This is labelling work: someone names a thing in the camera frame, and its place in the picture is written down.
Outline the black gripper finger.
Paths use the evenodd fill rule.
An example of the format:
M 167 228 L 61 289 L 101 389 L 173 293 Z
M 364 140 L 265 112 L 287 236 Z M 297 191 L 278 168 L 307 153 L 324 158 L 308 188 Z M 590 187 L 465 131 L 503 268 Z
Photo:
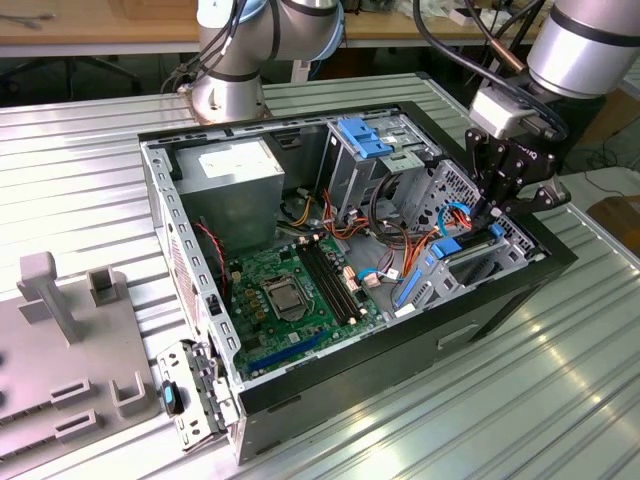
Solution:
M 504 141 L 478 128 L 468 129 L 465 141 L 471 165 L 470 178 L 480 195 L 471 208 L 471 225 L 473 230 L 480 230 L 493 222 L 492 211 L 501 209 L 504 201 L 500 175 L 504 162 Z
M 509 168 L 499 171 L 489 188 L 488 217 L 529 215 L 567 203 L 570 192 L 547 167 Z

